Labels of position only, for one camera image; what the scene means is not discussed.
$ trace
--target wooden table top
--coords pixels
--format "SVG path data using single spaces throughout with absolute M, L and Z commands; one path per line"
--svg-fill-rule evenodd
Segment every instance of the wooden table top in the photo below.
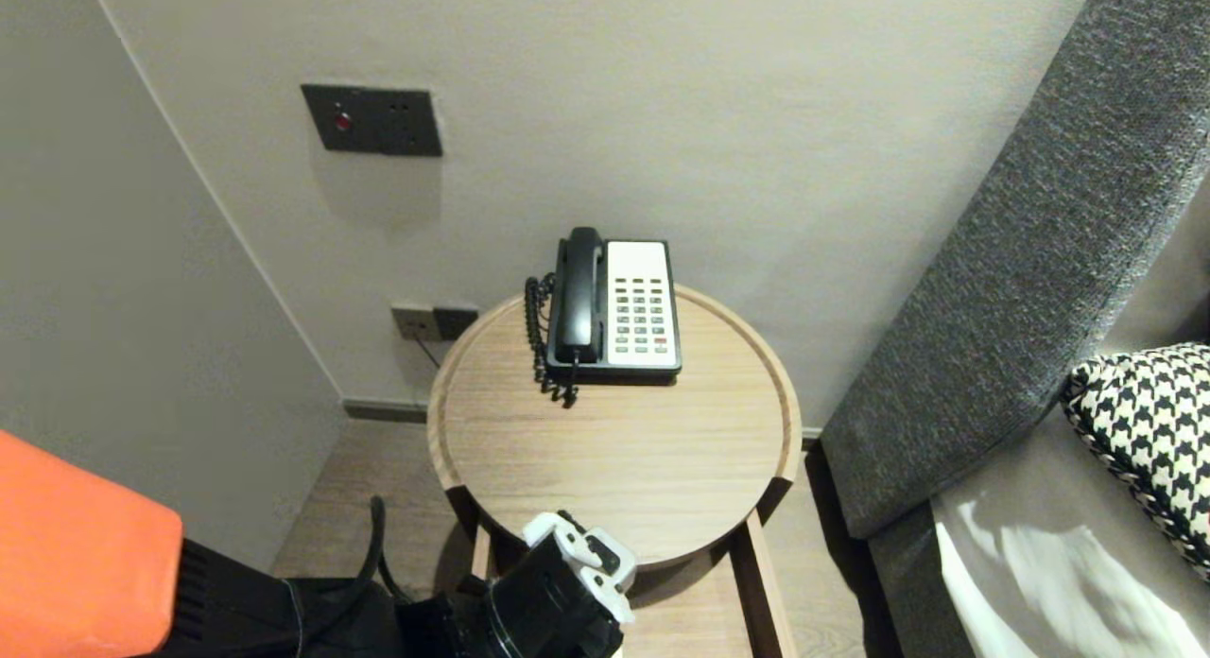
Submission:
M 676 288 L 684 368 L 673 386 L 581 383 L 564 409 L 534 382 L 522 296 L 450 348 L 428 408 L 446 491 L 466 486 L 505 532 L 541 512 L 600 526 L 640 566 L 681 560 L 738 526 L 776 478 L 793 481 L 797 398 L 742 318 Z

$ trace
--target robotic arm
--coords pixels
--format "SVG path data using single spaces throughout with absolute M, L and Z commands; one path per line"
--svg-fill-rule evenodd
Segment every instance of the robotic arm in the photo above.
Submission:
M 73 658 L 607 658 L 635 559 L 540 514 L 497 581 L 414 601 L 382 555 L 355 578 L 278 579 L 184 537 L 180 518 L 0 431 L 0 654 Z M 378 571 L 382 584 L 375 583 Z

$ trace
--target coiled phone cord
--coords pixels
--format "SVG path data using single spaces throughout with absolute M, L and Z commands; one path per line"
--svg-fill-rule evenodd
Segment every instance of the coiled phone cord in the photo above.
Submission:
M 534 381 L 540 382 L 542 392 L 549 392 L 551 400 L 563 399 L 564 408 L 571 408 L 576 403 L 580 387 L 576 386 L 576 375 L 580 373 L 580 353 L 576 353 L 571 364 L 571 377 L 566 386 L 559 386 L 551 379 L 546 370 L 546 340 L 551 334 L 549 318 L 543 325 L 542 306 L 554 293 L 554 273 L 547 273 L 543 278 L 528 278 L 525 281 L 525 331 L 529 336 L 530 348 L 534 351 Z

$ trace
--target orange object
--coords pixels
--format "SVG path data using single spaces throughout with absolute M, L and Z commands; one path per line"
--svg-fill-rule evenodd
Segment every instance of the orange object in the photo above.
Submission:
M 0 431 L 0 657 L 155 651 L 183 538 L 177 512 Z

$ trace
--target telephone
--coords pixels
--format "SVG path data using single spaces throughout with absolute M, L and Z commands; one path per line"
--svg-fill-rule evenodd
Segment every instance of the telephone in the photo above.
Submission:
M 565 408 L 577 382 L 670 383 L 681 370 L 667 241 L 572 229 L 554 273 L 525 283 L 525 321 L 535 379 Z

